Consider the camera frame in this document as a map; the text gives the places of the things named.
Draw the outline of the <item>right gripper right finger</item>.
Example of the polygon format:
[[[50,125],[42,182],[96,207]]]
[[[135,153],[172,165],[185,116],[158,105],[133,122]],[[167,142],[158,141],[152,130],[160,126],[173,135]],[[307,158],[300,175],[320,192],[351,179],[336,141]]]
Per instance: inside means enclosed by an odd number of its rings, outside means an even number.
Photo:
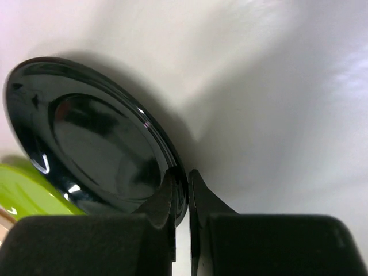
[[[321,215],[239,214],[189,174],[193,275],[366,275],[348,228]]]

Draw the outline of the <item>black plate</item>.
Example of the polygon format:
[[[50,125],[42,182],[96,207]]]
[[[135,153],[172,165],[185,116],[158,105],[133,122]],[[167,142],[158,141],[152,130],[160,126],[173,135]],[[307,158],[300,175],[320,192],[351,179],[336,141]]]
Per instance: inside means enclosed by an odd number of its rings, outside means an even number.
[[[5,106],[33,167],[85,213],[133,213],[171,169],[176,222],[183,220],[187,178],[174,145],[111,79],[67,59],[29,59],[9,72]]]

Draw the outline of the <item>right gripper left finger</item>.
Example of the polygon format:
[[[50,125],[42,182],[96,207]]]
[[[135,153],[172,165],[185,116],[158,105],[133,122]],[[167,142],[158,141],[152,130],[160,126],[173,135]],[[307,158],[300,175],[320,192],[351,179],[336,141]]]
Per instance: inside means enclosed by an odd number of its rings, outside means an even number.
[[[171,275],[176,177],[131,214],[33,216],[1,247],[2,275]]]

